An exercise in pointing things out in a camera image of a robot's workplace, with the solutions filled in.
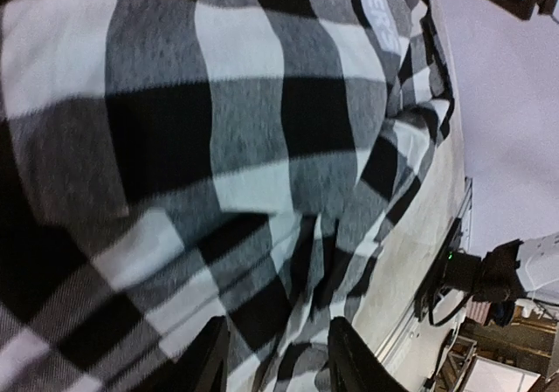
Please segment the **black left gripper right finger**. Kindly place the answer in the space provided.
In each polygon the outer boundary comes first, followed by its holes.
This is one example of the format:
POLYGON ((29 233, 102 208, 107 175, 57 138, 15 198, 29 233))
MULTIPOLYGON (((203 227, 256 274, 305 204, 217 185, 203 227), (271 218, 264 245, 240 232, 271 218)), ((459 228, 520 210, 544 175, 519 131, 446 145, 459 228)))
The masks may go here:
POLYGON ((330 321, 328 368, 334 392, 406 392, 343 317, 330 321))

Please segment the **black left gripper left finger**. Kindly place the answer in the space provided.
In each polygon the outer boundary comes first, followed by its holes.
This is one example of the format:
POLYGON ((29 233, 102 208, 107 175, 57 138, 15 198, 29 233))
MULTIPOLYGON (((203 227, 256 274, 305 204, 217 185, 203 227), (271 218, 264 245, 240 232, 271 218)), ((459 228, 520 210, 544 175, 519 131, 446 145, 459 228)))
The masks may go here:
POLYGON ((226 318, 212 317, 176 363, 168 391, 226 391, 229 341, 226 318))

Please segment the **black white checkered shirt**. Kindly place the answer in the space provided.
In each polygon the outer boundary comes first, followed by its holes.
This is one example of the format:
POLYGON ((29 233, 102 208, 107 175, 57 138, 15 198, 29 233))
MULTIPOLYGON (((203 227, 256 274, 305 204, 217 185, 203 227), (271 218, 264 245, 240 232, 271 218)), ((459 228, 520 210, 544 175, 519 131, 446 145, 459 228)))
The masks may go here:
POLYGON ((430 0, 1 0, 1 388, 328 391, 449 134, 430 0))

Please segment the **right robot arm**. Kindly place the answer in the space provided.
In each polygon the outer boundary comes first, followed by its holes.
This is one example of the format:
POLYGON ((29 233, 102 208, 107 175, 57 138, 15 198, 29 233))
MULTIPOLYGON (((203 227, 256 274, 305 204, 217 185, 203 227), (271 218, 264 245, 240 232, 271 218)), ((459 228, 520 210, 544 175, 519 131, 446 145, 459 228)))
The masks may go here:
POLYGON ((558 290, 558 0, 444 0, 473 179, 473 250, 558 290))

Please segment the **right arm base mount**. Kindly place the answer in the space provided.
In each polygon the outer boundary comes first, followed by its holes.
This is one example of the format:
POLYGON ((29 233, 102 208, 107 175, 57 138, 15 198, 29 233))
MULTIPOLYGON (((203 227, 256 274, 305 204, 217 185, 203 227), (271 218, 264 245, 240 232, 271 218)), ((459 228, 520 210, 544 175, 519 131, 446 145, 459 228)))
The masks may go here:
POLYGON ((434 309, 435 305, 450 291, 449 288, 442 286, 441 278, 446 262, 460 247, 462 235, 462 219, 457 217, 453 220, 434 261, 415 293, 413 310, 414 316, 419 322, 429 318, 430 309, 434 309))

